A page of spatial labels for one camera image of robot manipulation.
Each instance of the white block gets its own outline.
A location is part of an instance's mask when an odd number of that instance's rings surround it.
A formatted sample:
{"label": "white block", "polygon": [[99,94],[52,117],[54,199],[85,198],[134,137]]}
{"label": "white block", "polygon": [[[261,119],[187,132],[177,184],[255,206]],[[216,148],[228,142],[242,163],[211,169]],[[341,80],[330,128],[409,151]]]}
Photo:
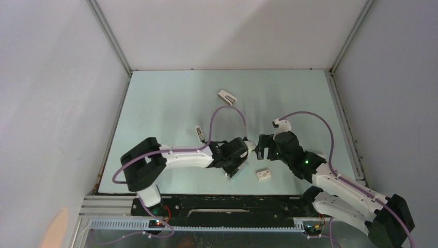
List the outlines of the white block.
{"label": "white block", "polygon": [[263,171],[257,173],[257,177],[259,178],[259,181],[265,180],[265,179],[271,178],[271,173],[269,172],[268,169],[263,170]]}

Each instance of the robotic arm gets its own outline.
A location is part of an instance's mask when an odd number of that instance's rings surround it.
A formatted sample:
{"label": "robotic arm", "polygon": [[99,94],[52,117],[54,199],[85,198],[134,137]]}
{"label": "robotic arm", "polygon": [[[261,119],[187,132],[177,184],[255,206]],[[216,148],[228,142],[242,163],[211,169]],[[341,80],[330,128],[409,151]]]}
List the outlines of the robotic arm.
{"label": "robotic arm", "polygon": [[[121,157],[120,171],[124,172],[129,191],[136,192],[146,207],[152,207],[161,202],[155,180],[162,171],[188,166],[222,168],[232,177],[252,151],[262,160],[268,148],[268,160],[281,160],[295,176],[314,185],[301,197],[312,211],[358,228],[377,247],[401,247],[408,235],[393,214],[409,233],[415,226],[402,197],[394,194],[390,198],[360,185],[334,170],[323,156],[304,151],[287,120],[276,119],[273,125],[276,133],[260,135],[257,146],[246,137],[230,142],[207,142],[202,147],[166,146],[150,137]],[[197,132],[205,142],[200,128]]]}
{"label": "robotic arm", "polygon": [[161,145],[155,137],[149,137],[125,153],[120,161],[126,165],[134,158],[149,153],[148,160],[141,159],[123,170],[128,189],[135,192],[146,207],[161,202],[155,180],[161,172],[172,168],[201,167],[222,168],[232,177],[255,149],[247,138],[237,137],[230,142],[210,142],[202,147],[173,147]]}
{"label": "robotic arm", "polygon": [[401,247],[407,234],[388,208],[411,232],[415,225],[402,197],[394,194],[389,198],[360,185],[330,168],[322,156],[304,151],[287,120],[276,119],[273,125],[278,128],[275,134],[260,135],[255,151],[259,160],[263,159],[264,149],[268,148],[269,160],[281,160],[295,176],[315,185],[303,194],[302,199],[318,213],[333,216],[358,228],[377,247]]}

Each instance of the white wall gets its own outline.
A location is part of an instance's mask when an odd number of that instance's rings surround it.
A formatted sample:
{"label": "white wall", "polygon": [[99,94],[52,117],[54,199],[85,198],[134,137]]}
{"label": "white wall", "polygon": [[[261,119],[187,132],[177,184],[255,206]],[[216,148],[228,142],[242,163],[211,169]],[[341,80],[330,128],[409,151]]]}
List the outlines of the white wall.
{"label": "white wall", "polygon": [[417,247],[436,246],[437,13],[436,0],[377,1],[336,72],[367,178],[408,201]]}
{"label": "white wall", "polygon": [[2,1],[0,246],[36,247],[59,208],[67,245],[127,76],[89,6]]}
{"label": "white wall", "polygon": [[366,0],[98,1],[134,70],[329,68]]}

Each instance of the light blue tabletop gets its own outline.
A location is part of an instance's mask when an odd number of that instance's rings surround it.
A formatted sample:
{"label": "light blue tabletop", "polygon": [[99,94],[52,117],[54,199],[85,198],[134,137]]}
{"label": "light blue tabletop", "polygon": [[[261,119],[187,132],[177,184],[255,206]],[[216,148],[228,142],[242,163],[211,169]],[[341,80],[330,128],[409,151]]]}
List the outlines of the light blue tabletop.
{"label": "light blue tabletop", "polygon": [[[121,166],[120,157],[147,137],[169,146],[200,145],[195,126],[208,136],[212,113],[225,103],[217,97],[224,89],[238,98],[235,107],[245,115],[248,138],[272,134],[272,121],[295,111],[321,115],[333,129],[333,166],[354,178],[353,166],[322,70],[194,70],[135,71],[124,101],[113,143],[100,183],[100,193],[130,193],[126,185],[112,183]],[[295,115],[288,119],[305,150],[328,156],[330,134],[316,117]],[[213,140],[243,137],[240,116],[232,109],[218,113]],[[268,168],[270,179],[259,181],[256,172]],[[119,180],[124,180],[121,173]],[[161,193],[174,194],[291,194],[298,195],[310,183],[294,177],[280,161],[258,161],[253,153],[247,166],[230,181],[222,169],[177,168],[157,179]]]}

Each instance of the metal frame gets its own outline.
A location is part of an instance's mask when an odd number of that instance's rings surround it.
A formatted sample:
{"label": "metal frame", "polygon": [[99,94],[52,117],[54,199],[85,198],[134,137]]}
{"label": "metal frame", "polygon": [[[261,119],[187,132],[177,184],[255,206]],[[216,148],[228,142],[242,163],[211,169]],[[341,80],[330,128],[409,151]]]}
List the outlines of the metal frame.
{"label": "metal frame", "polygon": [[122,49],[119,43],[117,42],[117,39],[114,36],[114,33],[111,30],[110,25],[108,24],[108,21],[106,20],[105,15],[103,14],[102,9],[100,8],[97,0],[87,0],[87,2],[90,6],[91,11],[93,11],[93,14],[95,15],[97,21],[99,22],[103,33],[108,38],[111,47],[114,49],[114,52],[116,53],[117,57],[122,63],[125,72],[128,74],[128,77],[131,77],[132,75],[131,67],[129,66],[128,61],[126,60],[126,57],[124,56]]}
{"label": "metal frame", "polygon": [[336,86],[335,79],[331,73],[331,70],[325,70],[325,77],[327,78],[328,88],[330,90],[330,94],[332,95],[333,102],[335,104],[336,114],[338,116],[339,123],[342,127],[342,134],[344,136],[344,141],[348,144],[348,155],[350,157],[350,161],[353,163],[353,172],[354,177],[357,182],[360,182],[362,185],[367,186],[367,182],[365,180],[364,168],[361,161],[361,156],[358,153],[356,140],[353,138],[353,133],[351,131],[347,113],[344,109],[343,103],[341,101],[341,97],[339,94],[339,90]]}
{"label": "metal frame", "polygon": [[[93,11],[97,21],[99,22],[102,31],[104,32],[105,36],[107,37],[109,43],[111,44],[112,48],[114,49],[114,52],[116,53],[118,59],[120,60],[122,66],[124,67],[127,75],[128,80],[126,83],[126,86],[123,90],[123,96],[120,101],[119,109],[117,111],[117,117],[113,124],[113,129],[111,136],[108,141],[108,145],[106,148],[105,156],[102,161],[101,169],[99,176],[97,178],[97,183],[95,186],[95,192],[98,189],[98,185],[101,180],[101,175],[103,173],[105,163],[107,160],[107,156],[114,138],[115,130],[117,127],[117,122],[120,118],[121,109],[123,107],[123,103],[128,91],[129,82],[131,80],[132,76],[132,70],[129,66],[129,63],[127,59],[125,58],[123,51],[117,42],[116,37],[114,36],[114,33],[111,30],[110,25],[108,24],[105,15],[102,12],[102,9],[100,8],[97,0],[87,0],[87,2],[90,5],[91,10]],[[345,40],[344,44],[342,45],[341,50],[339,51],[335,61],[333,62],[333,65],[331,69],[325,70],[325,75],[327,78],[327,83],[330,89],[330,92],[332,94],[333,101],[335,103],[335,109],[339,118],[339,122],[341,123],[341,126],[343,127],[343,135],[345,141],[349,144],[350,150],[349,150],[349,156],[350,160],[354,163],[354,166],[356,170],[354,170],[355,178],[358,181],[362,181],[363,184],[366,185],[366,179],[364,175],[363,165],[361,162],[361,157],[357,150],[356,140],[353,138],[353,133],[351,131],[351,127],[348,122],[347,113],[345,111],[345,108],[343,106],[341,96],[339,93],[339,89],[337,88],[334,74],[336,70],[338,69],[345,53],[347,52],[348,48],[350,47],[352,41],[354,40],[354,37],[357,35],[358,31],[360,30],[365,18],[368,16],[371,7],[375,3],[375,0],[368,0],[363,9],[360,12],[360,15],[358,16],[356,22],[354,23],[353,28],[351,29],[347,39]],[[135,217],[130,216],[131,212],[131,204],[132,200],[135,196],[121,196],[121,195],[114,195],[114,196],[103,196],[103,195],[89,195],[85,196],[82,208],[79,213],[79,217],[77,218],[77,222],[74,228],[74,232],[72,234],[70,245],[71,248],[76,247],[84,247],[86,243],[86,237],[88,236],[88,231],[90,228],[90,225],[93,224],[93,219],[99,219],[101,222],[105,222],[105,220],[110,223],[111,221],[115,220],[123,220],[124,222],[135,222],[137,223],[139,220],[144,220],[144,217]],[[302,222],[303,221],[316,221],[317,218],[296,218],[294,219],[298,225],[299,228],[296,228],[294,230],[287,230],[287,231],[303,231]],[[201,230],[197,228],[179,228],[181,230],[189,230],[189,231],[196,231]],[[214,231],[224,231],[222,229],[214,229]]]}
{"label": "metal frame", "polygon": [[362,8],[361,13],[356,19],[356,22],[353,25],[353,28],[350,30],[347,39],[345,40],[344,44],[342,45],[341,51],[339,51],[338,56],[336,56],[335,61],[333,62],[331,71],[332,73],[335,73],[338,69],[345,53],[347,52],[348,48],[350,47],[351,43],[354,40],[354,37],[356,37],[357,32],[360,30],[363,22],[365,21],[366,17],[368,16],[371,7],[376,2],[376,0],[367,0],[364,7]]}
{"label": "metal frame", "polygon": [[[70,248],[85,247],[90,229],[145,230],[151,217],[131,216],[132,200],[135,196],[89,195],[85,196],[82,208],[70,239]],[[174,226],[176,231],[245,231],[245,232],[304,232],[303,221],[316,221],[318,218],[294,218],[291,228],[202,228]]]}
{"label": "metal frame", "polygon": [[122,112],[122,108],[123,108],[124,100],[126,98],[126,94],[128,93],[128,88],[129,88],[130,82],[131,82],[131,76],[129,76],[128,79],[126,80],[126,84],[125,84],[124,89],[123,89],[123,95],[122,95],[122,98],[120,99],[116,119],[114,120],[113,128],[111,129],[111,135],[109,137],[108,144],[106,145],[105,154],[103,156],[102,164],[100,166],[99,174],[97,176],[95,188],[93,189],[94,194],[97,193],[97,191],[99,189],[100,181],[102,180],[103,170],[105,169],[106,161],[108,160],[108,155],[109,155],[109,152],[111,149],[111,144],[113,143],[114,135],[116,134],[117,124],[119,123],[120,114]]}

